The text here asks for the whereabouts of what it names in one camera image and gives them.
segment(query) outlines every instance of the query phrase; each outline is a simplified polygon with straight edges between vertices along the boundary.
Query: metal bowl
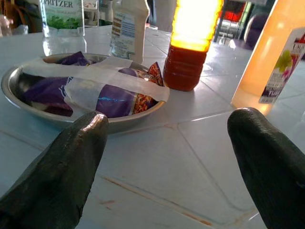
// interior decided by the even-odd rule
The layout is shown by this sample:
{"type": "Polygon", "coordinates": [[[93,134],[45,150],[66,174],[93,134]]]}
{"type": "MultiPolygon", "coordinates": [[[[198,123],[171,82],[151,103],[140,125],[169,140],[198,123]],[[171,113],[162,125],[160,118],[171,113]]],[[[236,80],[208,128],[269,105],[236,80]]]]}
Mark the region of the metal bowl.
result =
{"type": "MultiPolygon", "coordinates": [[[[57,54],[52,55],[49,57],[44,58],[46,62],[55,62],[63,57],[66,57],[70,55],[67,54],[57,54]]],[[[97,55],[97,54],[84,54],[86,58],[92,61],[101,62],[105,58],[107,58],[106,55],[97,55]]],[[[140,65],[138,63],[132,62],[131,68],[141,70],[146,72],[148,69],[144,67],[143,65],[140,65]]],[[[2,78],[1,82],[1,88],[3,93],[5,94],[5,97],[17,108],[24,109],[28,112],[30,112],[33,115],[36,115],[44,120],[47,120],[56,126],[59,127],[66,127],[70,123],[73,123],[75,120],[62,116],[57,114],[51,114],[45,111],[38,110],[26,103],[24,103],[21,100],[21,95],[27,91],[32,85],[34,85],[37,81],[41,80],[40,76],[32,76],[32,77],[26,77],[26,75],[22,74],[22,68],[20,66],[16,66],[11,68],[8,72],[6,72],[2,78]]],[[[144,119],[149,114],[153,113],[154,111],[158,110],[160,107],[162,107],[165,104],[165,102],[160,101],[152,108],[148,109],[147,111],[133,114],[130,116],[124,116],[124,117],[118,117],[118,118],[110,118],[109,119],[109,133],[116,133],[119,131],[122,131],[124,129],[127,129],[142,119],[144,119]]]]}

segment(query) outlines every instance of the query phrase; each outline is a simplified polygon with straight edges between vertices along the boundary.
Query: white tile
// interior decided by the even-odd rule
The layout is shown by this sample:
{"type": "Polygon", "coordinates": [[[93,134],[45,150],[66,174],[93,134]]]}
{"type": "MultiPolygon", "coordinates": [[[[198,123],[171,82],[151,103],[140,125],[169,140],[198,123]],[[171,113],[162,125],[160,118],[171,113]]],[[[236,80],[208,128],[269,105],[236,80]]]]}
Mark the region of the white tile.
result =
{"type": "Polygon", "coordinates": [[[227,102],[231,102],[241,75],[215,75],[201,77],[200,80],[227,102]]]}
{"type": "Polygon", "coordinates": [[[190,92],[171,90],[165,110],[170,122],[175,123],[229,111],[232,107],[204,83],[199,82],[190,92]]]}
{"type": "Polygon", "coordinates": [[[300,95],[302,92],[289,86],[289,85],[285,85],[284,89],[282,90],[280,96],[278,97],[278,100],[281,99],[285,99],[285,98],[289,98],[289,97],[293,97],[296,95],[300,95]]]}
{"type": "Polygon", "coordinates": [[[60,129],[10,104],[0,92],[0,130],[44,149],[60,129]]]}
{"type": "Polygon", "coordinates": [[[93,35],[93,36],[85,36],[87,41],[87,46],[95,45],[95,44],[110,44],[111,36],[110,35],[93,35]]]}
{"type": "Polygon", "coordinates": [[[305,111],[305,96],[295,96],[287,99],[281,100],[281,103],[285,106],[291,108],[293,111],[297,112],[298,114],[302,115],[305,111]]]}
{"type": "Polygon", "coordinates": [[[96,176],[76,229],[211,229],[96,176]]]}
{"type": "Polygon", "coordinates": [[[154,45],[169,45],[170,43],[170,39],[163,36],[163,37],[159,37],[159,36],[147,36],[146,37],[147,40],[149,40],[151,43],[153,43],[154,45]]]}
{"type": "Polygon", "coordinates": [[[281,101],[277,101],[266,118],[272,125],[287,135],[301,120],[301,115],[283,105],[281,101]]]}
{"type": "Polygon", "coordinates": [[[87,53],[110,55],[110,45],[97,43],[88,45],[87,53]]]}
{"type": "Polygon", "coordinates": [[[158,45],[158,48],[161,49],[165,54],[168,54],[168,45],[158,45]]]}
{"type": "Polygon", "coordinates": [[[144,46],[144,58],[166,58],[166,54],[156,46],[144,46]]]}
{"type": "Polygon", "coordinates": [[[227,133],[230,114],[181,123],[178,128],[228,200],[238,209],[250,210],[254,203],[244,184],[227,133]]]}
{"type": "Polygon", "coordinates": [[[149,40],[144,40],[144,46],[152,46],[153,43],[151,43],[149,40]]]}
{"type": "Polygon", "coordinates": [[[0,197],[39,155],[40,150],[0,132],[0,197]]]}
{"type": "Polygon", "coordinates": [[[110,136],[97,174],[212,224],[234,222],[239,214],[229,207],[174,126],[110,136]]]}

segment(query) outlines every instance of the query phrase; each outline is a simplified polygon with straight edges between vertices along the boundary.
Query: white tiled table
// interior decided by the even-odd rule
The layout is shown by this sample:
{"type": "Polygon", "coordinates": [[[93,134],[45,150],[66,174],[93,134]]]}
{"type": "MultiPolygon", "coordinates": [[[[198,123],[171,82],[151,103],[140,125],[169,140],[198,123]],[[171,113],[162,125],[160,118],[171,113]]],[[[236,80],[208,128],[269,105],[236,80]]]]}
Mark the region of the white tiled table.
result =
{"type": "MultiPolygon", "coordinates": [[[[108,54],[110,29],[88,29],[87,52],[108,54]]],[[[163,68],[169,39],[147,30],[143,64],[158,61],[163,68]]],[[[41,41],[41,34],[1,38],[0,75],[42,56],[41,41]]],[[[213,44],[193,92],[171,90],[162,109],[109,136],[78,229],[265,228],[226,130],[230,98],[250,54],[213,44]]],[[[304,72],[300,63],[268,116],[303,151],[304,72]]],[[[1,196],[60,130],[14,107],[2,92],[0,108],[1,196]]]]}

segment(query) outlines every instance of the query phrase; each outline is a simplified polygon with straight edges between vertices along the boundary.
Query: red liquid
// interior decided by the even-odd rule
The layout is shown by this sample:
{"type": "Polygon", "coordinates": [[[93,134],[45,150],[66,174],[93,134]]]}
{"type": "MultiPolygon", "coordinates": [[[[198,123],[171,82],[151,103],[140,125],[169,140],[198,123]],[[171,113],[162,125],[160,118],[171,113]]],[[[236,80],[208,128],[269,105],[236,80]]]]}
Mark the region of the red liquid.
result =
{"type": "Polygon", "coordinates": [[[206,52],[170,46],[163,70],[168,87],[191,91],[199,83],[206,52]]]}

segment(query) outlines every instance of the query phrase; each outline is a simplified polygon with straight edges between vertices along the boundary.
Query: snack wrapper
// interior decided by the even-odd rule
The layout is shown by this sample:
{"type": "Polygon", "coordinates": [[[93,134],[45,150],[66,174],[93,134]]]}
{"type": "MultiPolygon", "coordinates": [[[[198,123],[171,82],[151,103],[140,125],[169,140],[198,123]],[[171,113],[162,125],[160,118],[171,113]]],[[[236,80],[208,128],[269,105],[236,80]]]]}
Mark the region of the snack wrapper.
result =
{"type": "MultiPolygon", "coordinates": [[[[56,63],[89,66],[95,62],[78,52],[56,63]]],[[[164,87],[158,63],[154,63],[147,73],[132,68],[121,68],[118,72],[164,87]]],[[[37,109],[75,118],[92,110],[108,118],[122,117],[146,111],[158,103],[148,95],[74,76],[44,78],[27,90],[23,97],[26,103],[37,109]]]]}

